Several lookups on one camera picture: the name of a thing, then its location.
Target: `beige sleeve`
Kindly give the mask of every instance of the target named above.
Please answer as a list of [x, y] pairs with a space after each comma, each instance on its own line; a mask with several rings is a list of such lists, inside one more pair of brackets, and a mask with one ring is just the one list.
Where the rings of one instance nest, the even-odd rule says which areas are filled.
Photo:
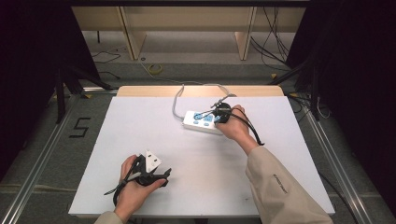
[[265, 147], [251, 150], [246, 174], [262, 223], [332, 223], [326, 212]]
[[105, 212], [95, 221], [94, 224], [123, 224], [119, 216], [114, 212]]

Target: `finger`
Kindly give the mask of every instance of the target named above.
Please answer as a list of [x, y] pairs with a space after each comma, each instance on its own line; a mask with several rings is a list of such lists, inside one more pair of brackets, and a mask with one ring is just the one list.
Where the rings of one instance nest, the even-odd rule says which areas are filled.
[[242, 111], [245, 111], [245, 108], [244, 107], [242, 107], [241, 105], [235, 105], [234, 107], [233, 107], [233, 109], [240, 109], [240, 110], [242, 110]]
[[244, 107], [233, 107], [233, 114], [235, 114], [243, 119], [248, 119], [248, 117], [245, 114]]
[[166, 179], [159, 179], [156, 180], [154, 183], [148, 185], [145, 187], [145, 190], [147, 191], [148, 194], [152, 193], [154, 190], [158, 189], [160, 186], [162, 186], [166, 182]]
[[218, 122], [215, 123], [215, 127], [218, 128], [218, 129], [221, 129], [221, 127], [224, 126], [224, 125], [225, 125], [224, 123], [218, 123]]
[[134, 163], [134, 160], [136, 160], [136, 155], [128, 157], [125, 162], [121, 166], [121, 174], [120, 174], [120, 179], [123, 179], [131, 169], [132, 164]]

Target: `white power strip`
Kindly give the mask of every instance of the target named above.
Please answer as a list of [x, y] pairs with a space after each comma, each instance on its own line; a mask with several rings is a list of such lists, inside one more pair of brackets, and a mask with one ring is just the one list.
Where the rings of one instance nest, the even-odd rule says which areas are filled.
[[183, 120], [183, 126], [187, 129], [193, 129], [205, 133], [222, 134], [222, 132], [215, 126], [215, 116], [202, 115], [200, 112], [187, 111]]

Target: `white tabletop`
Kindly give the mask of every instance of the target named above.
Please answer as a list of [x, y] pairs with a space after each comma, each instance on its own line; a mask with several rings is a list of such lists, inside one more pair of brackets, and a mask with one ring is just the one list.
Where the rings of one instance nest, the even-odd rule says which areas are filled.
[[[206, 111], [218, 97], [180, 97], [176, 111]], [[90, 161], [69, 210], [78, 217], [112, 211], [120, 165], [149, 149], [172, 168], [169, 183], [154, 191], [137, 217], [257, 217], [248, 178], [247, 156], [223, 135], [187, 130], [172, 113], [173, 97], [114, 97]], [[265, 146], [328, 213], [334, 210], [304, 142], [287, 97], [234, 97]]]

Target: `right hand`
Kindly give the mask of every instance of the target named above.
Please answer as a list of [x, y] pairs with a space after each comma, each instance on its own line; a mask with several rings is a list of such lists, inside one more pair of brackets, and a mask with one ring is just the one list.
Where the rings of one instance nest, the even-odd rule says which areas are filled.
[[[245, 108], [241, 105], [236, 105], [233, 107], [233, 114], [244, 120], [247, 120], [247, 118], [241, 111], [245, 113]], [[227, 123], [217, 123], [216, 127], [221, 130], [221, 132], [224, 133], [226, 137], [235, 141], [238, 138], [248, 135], [248, 126], [246, 125], [246, 123], [242, 122], [240, 119], [234, 116], [230, 116]]]
[[[245, 108], [241, 105], [233, 107], [233, 114], [248, 121], [248, 118], [244, 115]], [[222, 131], [226, 137], [233, 139], [242, 149], [244, 149], [247, 155], [253, 148], [259, 145], [256, 140], [250, 136], [246, 123], [234, 116], [230, 116], [227, 123], [217, 123], [216, 127]]]

